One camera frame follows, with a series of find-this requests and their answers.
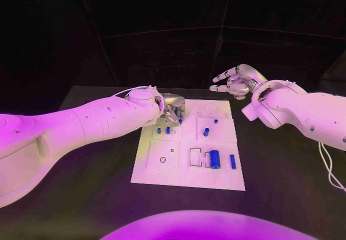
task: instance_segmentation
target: robotic hand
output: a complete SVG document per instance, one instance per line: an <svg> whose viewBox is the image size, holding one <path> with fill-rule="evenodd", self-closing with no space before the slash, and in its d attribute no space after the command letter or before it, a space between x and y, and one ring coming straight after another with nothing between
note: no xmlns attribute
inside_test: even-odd
<svg viewBox="0 0 346 240"><path fill-rule="evenodd" d="M328 93L308 93L289 80L269 81L247 64L231 68L218 77L227 85L212 85L211 90L230 92L238 100L253 93L251 103L243 109L250 121L257 118L273 129L293 124L303 135L346 151L346 97Z"/></svg>
<svg viewBox="0 0 346 240"><path fill-rule="evenodd" d="M124 98L120 92L45 115L0 114L0 208L31 192L74 149L122 137L159 118L182 123L182 96L161 94L152 86L130 90Z"/></svg>

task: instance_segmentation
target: black table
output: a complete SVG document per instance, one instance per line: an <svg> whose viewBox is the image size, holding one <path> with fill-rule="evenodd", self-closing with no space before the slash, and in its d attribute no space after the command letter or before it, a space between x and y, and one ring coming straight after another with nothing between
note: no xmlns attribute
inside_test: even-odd
<svg viewBox="0 0 346 240"><path fill-rule="evenodd" d="M74 86L61 110L124 88ZM318 142L292 125L248 121L251 99L201 89L161 89L188 99L230 100L246 191L130 183L142 130L70 152L32 192L0 208L0 239L100 239L155 214L214 210L244 214L323 240L345 239L346 193L328 180ZM328 147L346 184L346 154Z"/></svg>

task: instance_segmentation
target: white cable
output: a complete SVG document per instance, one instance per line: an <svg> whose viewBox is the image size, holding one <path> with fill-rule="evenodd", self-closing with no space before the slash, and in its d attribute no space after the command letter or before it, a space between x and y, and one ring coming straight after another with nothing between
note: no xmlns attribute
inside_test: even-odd
<svg viewBox="0 0 346 240"><path fill-rule="evenodd" d="M326 155L329 157L329 165L328 165L328 162L326 162L326 159L325 159L325 156L323 156L323 151L322 151L322 148L326 152ZM328 170L328 179L329 179L329 182L331 184L339 188L339 189L344 189L344 191L346 191L346 188L345 186L342 185L342 183L339 182L338 178L335 177L334 173L332 173L332 170L334 170L334 160L332 160L332 157L331 157L331 153L328 151L328 149L325 148L325 144L322 142L319 142L319 153L321 153L321 156L322 156L322 160L325 162L325 166L326 166L326 170ZM339 186L332 182L332 177L335 179L335 181L338 182Z"/></svg>
<svg viewBox="0 0 346 240"><path fill-rule="evenodd" d="M117 96L117 95L120 95L122 93L124 93L124 92L127 92L127 91L135 90L135 89L148 89L148 88L152 88L152 86L137 86L137 87L129 88L127 90L116 93L116 94L113 95L113 97Z"/></svg>

